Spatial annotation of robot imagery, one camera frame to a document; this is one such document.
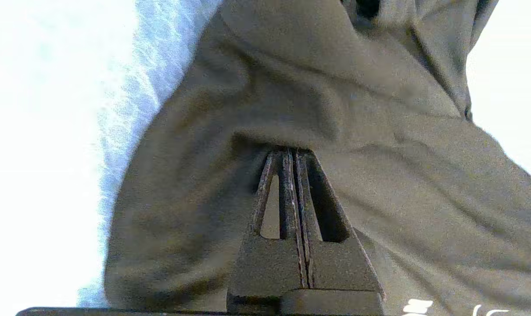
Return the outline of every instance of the white logo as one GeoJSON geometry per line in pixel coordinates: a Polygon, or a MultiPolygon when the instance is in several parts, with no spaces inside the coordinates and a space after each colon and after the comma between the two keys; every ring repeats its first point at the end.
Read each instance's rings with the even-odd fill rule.
{"type": "Polygon", "coordinates": [[[424,316],[427,313],[427,309],[434,304],[433,301],[422,301],[412,298],[408,301],[408,305],[404,307],[402,316],[424,316]]]}
{"type": "MultiPolygon", "coordinates": [[[[472,311],[472,316],[478,316],[478,310],[482,307],[482,304],[479,304],[474,307],[474,310],[472,311]]],[[[496,314],[497,312],[509,312],[507,309],[493,309],[486,313],[486,316],[492,316],[496,314]]]]}

